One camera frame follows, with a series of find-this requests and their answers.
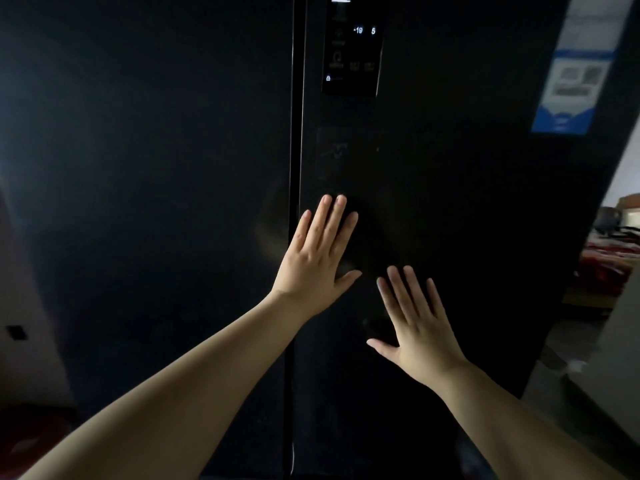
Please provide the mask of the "person's left hand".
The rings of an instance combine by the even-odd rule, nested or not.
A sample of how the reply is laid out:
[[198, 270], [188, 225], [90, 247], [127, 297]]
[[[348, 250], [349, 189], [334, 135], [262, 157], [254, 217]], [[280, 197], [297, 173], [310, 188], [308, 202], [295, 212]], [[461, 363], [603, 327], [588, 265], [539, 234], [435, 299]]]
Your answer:
[[[333, 297], [333, 284], [344, 255], [320, 255], [319, 240], [322, 234], [322, 215], [319, 206], [312, 212], [305, 245], [299, 253], [292, 252], [292, 241], [276, 275], [271, 295], [283, 302], [284, 309], [302, 322], [322, 313], [338, 298]], [[358, 213], [348, 217], [348, 243], [358, 222]]]

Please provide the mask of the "person's right hand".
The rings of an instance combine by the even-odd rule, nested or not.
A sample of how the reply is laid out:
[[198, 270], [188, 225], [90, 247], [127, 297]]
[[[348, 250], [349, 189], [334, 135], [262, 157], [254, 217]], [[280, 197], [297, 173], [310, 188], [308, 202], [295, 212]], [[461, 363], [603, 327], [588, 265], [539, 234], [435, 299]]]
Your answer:
[[450, 322], [448, 326], [441, 324], [432, 315], [427, 288], [426, 292], [422, 290], [412, 266], [404, 266], [398, 270], [419, 313], [416, 326], [393, 322], [388, 313], [389, 298], [394, 298], [388, 276], [376, 281], [396, 334], [397, 346], [401, 348], [401, 366], [398, 367], [437, 395], [442, 395], [450, 374], [460, 367], [468, 366], [468, 360], [454, 336]]

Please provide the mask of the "person's left forearm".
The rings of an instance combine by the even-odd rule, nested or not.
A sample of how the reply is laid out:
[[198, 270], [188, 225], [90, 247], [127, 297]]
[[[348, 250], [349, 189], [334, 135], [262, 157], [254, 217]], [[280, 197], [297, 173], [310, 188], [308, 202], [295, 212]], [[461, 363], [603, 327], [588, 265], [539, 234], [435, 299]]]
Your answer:
[[20, 480], [197, 480], [304, 316], [290, 297], [269, 293], [82, 424]]

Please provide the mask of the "person's right forearm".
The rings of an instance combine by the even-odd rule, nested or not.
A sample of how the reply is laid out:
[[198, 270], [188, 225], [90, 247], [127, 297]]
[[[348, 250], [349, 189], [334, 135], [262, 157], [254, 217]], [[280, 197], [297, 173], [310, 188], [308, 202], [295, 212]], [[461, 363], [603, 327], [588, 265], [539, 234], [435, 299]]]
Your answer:
[[627, 480], [470, 363], [444, 371], [429, 387], [499, 480]]

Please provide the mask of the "black refrigerator door with display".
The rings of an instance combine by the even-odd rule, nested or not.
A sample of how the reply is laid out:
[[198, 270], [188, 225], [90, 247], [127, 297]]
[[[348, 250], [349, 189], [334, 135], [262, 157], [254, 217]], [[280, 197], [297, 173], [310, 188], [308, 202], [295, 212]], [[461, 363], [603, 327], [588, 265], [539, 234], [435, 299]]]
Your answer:
[[461, 477], [460, 427], [382, 358], [376, 279], [432, 278], [466, 357], [521, 398], [640, 113], [635, 0], [583, 136], [532, 133], [570, 0], [389, 0], [377, 95], [322, 93], [307, 0], [300, 209], [343, 194], [356, 284], [294, 342], [292, 480]]

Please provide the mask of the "plain black refrigerator door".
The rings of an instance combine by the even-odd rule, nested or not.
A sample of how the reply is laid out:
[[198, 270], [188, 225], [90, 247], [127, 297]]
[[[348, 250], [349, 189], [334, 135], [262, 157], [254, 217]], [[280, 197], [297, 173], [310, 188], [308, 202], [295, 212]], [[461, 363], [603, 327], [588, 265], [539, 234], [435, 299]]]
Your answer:
[[0, 0], [0, 188], [80, 418], [287, 248], [293, 0]]

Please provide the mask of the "refrigerator control display panel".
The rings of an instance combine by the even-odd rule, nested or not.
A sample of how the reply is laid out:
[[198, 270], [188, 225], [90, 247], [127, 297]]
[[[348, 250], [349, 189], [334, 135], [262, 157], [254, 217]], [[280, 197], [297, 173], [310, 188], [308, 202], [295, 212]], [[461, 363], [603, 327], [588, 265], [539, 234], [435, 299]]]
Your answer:
[[322, 93], [373, 98], [389, 0], [327, 0]]

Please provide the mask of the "red patterned cloth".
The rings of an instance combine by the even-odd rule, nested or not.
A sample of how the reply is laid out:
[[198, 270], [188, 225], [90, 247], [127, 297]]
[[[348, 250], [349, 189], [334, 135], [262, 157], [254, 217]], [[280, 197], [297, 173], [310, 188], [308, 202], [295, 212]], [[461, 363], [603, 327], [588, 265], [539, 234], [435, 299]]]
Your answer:
[[636, 265], [640, 244], [619, 239], [589, 239], [573, 273], [573, 286], [592, 293], [619, 297]]

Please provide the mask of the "blue and white label sticker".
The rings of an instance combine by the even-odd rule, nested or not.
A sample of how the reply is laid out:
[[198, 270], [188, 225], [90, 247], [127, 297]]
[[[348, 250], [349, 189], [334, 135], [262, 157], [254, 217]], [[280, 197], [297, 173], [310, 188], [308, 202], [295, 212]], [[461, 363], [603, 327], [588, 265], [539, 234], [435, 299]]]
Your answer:
[[583, 136], [635, 0], [570, 0], [531, 131]]

